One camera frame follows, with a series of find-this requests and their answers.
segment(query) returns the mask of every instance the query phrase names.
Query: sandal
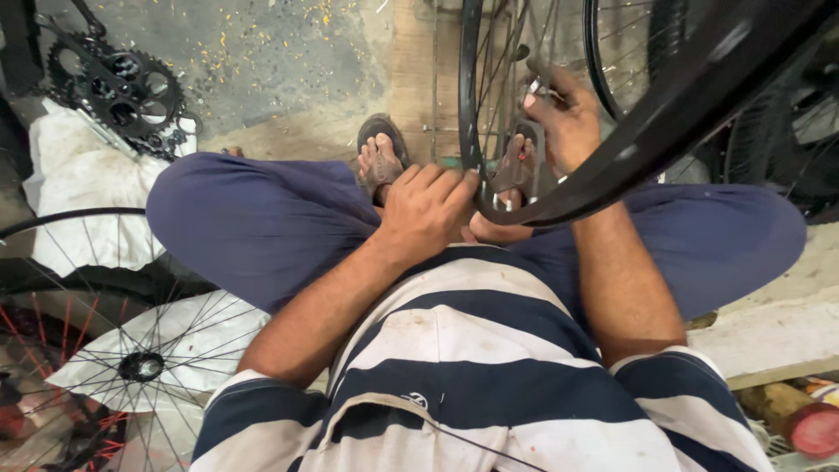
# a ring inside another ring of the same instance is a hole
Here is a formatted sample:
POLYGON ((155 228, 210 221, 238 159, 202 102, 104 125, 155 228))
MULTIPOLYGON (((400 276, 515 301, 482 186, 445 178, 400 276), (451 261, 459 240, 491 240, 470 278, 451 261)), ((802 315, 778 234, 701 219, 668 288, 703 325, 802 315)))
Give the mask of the sandal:
POLYGON ((390 141, 393 143, 393 153, 399 159, 399 165, 385 159, 382 153, 378 153, 373 158, 370 171, 365 173, 363 177, 363 184, 367 189, 367 194, 373 199, 374 203, 376 190, 380 186, 396 182, 396 179, 402 175, 402 172, 410 166, 408 152, 405 150, 402 134, 399 133, 399 130, 390 121, 390 117, 385 113, 372 115, 358 131, 358 154, 362 153, 362 146, 367 143, 367 139, 375 138, 379 133, 384 133, 390 138, 390 141))
POLYGON ((518 189, 521 192, 524 202, 527 202, 531 197, 536 196, 536 185, 539 179, 539 154, 541 149, 539 146, 539 139, 537 133, 530 123, 526 120, 521 120, 516 126, 515 132, 511 135, 508 145, 507 153, 498 162, 498 168, 495 176, 490 179, 490 184, 496 193, 503 191, 518 189), (525 153, 522 150, 522 145, 515 143, 515 136, 522 134, 524 139, 530 139, 533 142, 533 152, 525 153))

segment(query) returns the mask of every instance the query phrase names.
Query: leg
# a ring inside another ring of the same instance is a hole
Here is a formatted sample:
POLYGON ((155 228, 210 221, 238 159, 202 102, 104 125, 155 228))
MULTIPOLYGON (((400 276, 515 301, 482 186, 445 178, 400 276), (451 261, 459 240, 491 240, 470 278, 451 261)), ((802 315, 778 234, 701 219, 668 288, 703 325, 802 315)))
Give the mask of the leg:
MULTIPOLYGON (((690 320, 766 285, 798 259, 806 226, 793 205, 756 186, 649 185, 624 198, 635 227, 690 320)), ((557 296, 582 314, 568 225, 536 232, 510 250, 555 279, 557 296)))
POLYGON ((212 153, 181 158, 165 170, 147 214, 174 257, 271 314, 380 223, 342 162, 212 153))

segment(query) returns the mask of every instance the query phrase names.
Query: hand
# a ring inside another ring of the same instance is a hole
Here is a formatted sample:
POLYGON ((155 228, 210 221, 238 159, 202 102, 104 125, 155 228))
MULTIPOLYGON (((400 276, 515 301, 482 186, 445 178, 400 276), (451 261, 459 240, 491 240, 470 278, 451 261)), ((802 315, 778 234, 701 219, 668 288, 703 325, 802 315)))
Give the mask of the hand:
POLYGON ((545 158, 557 177, 570 174, 600 145, 599 104, 594 95, 568 71, 553 67, 551 87, 565 103, 561 108, 550 99, 528 94, 524 111, 545 127, 545 158))
POLYGON ((370 238, 405 269, 461 240, 479 177, 474 170, 410 166, 388 189, 382 225, 370 238))

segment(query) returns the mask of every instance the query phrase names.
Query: forearm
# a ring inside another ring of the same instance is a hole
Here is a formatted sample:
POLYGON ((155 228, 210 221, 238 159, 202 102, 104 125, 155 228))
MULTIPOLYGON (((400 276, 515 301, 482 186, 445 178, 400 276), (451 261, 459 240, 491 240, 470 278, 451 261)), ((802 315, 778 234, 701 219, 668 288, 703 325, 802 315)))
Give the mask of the forearm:
POLYGON ((616 203, 571 228, 580 254, 586 318, 606 365, 686 345, 684 323, 670 289, 626 207, 616 203))
POLYGON ((277 313, 245 350, 237 371, 253 369, 308 387, 406 265, 399 251, 375 233, 277 313))

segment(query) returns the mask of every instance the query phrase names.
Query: t-shirt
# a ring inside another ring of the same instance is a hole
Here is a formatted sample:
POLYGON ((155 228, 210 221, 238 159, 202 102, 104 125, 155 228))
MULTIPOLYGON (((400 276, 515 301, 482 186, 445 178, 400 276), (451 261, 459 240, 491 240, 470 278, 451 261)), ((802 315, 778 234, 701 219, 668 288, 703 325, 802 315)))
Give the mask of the t-shirt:
POLYGON ((326 393, 252 370, 219 387, 190 469, 772 470, 708 358, 607 370, 549 284, 504 249, 450 247, 365 313, 326 393))

